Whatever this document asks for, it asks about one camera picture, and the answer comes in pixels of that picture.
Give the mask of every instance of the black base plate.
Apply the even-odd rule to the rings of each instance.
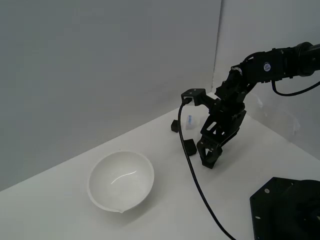
[[[273,240],[270,229],[272,203],[297,180],[273,177],[250,197],[255,240]]]

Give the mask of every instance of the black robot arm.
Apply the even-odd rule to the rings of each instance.
[[[194,105],[205,105],[209,117],[205,121],[197,143],[202,164],[213,168],[222,154],[222,146],[239,131],[245,117],[244,99],[257,83],[272,82],[273,90],[282,96],[294,96],[320,85],[306,88],[295,93],[279,93],[276,81],[294,76],[310,76],[320,70],[320,44],[304,42],[296,47],[274,48],[268,52],[256,52],[231,68],[229,76],[216,89],[213,99],[201,88],[189,89],[181,95],[182,100],[192,98]]]

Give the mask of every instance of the black block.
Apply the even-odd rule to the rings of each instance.
[[[197,153],[197,147],[193,139],[184,140],[183,142],[185,145],[186,153],[189,157]]]
[[[178,120],[173,120],[171,123],[171,131],[177,133],[178,132]]]

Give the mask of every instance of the cable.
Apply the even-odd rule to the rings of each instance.
[[[185,157],[186,157],[186,160],[188,162],[188,165],[189,165],[189,168],[190,168],[190,171],[191,171],[191,175],[193,177],[193,180],[194,180],[194,183],[195,183],[195,186],[196,188],[198,189],[198,192],[206,206],[206,208],[208,209],[208,211],[210,212],[213,220],[215,221],[215,223],[218,225],[218,227],[221,229],[221,231],[226,235],[228,236],[228,238],[230,238],[231,240],[236,240],[233,236],[231,236],[230,233],[227,232],[227,230],[224,229],[224,227],[221,225],[221,223],[219,222],[219,220],[217,219],[215,213],[212,211],[209,203],[207,202],[207,199],[204,195],[204,193],[202,192],[201,190],[201,187],[198,183],[198,180],[197,180],[197,177],[196,177],[196,174],[195,174],[195,171],[194,171],[194,168],[192,166],[192,163],[191,163],[191,160],[190,160],[190,157],[188,156],[187,154],[187,150],[186,150],[186,146],[185,146],[185,142],[184,142],[184,137],[182,135],[182,129],[181,129],[181,112],[182,112],[182,108],[190,103],[192,101],[192,98],[185,98],[183,101],[182,101],[182,104],[179,108],[179,112],[178,112],[178,132],[179,132],[179,136],[180,136],[180,140],[181,140],[181,144],[182,144],[182,148],[183,148],[183,151],[184,151],[184,154],[185,154]]]
[[[281,92],[278,92],[277,91],[277,88],[276,88],[276,82],[274,80],[271,81],[271,85],[272,85],[272,90],[280,95],[280,96],[283,96],[283,97],[292,97],[292,96],[297,96],[297,95],[300,95],[300,94],[304,94],[316,87],[318,87],[320,85],[320,81],[318,81],[316,84],[310,86],[310,87],[307,87],[306,89],[303,89],[301,91],[296,91],[296,92],[293,92],[293,93],[281,93]]]

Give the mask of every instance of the gray wall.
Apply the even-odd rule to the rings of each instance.
[[[230,67],[249,54],[272,48],[320,43],[319,0],[223,0],[213,87]],[[277,82],[282,93],[305,89],[320,81],[320,72]],[[282,97],[271,83],[257,84],[246,98],[250,116],[320,159],[320,87],[299,96]]]
[[[0,190],[210,91],[220,4],[2,0]]]

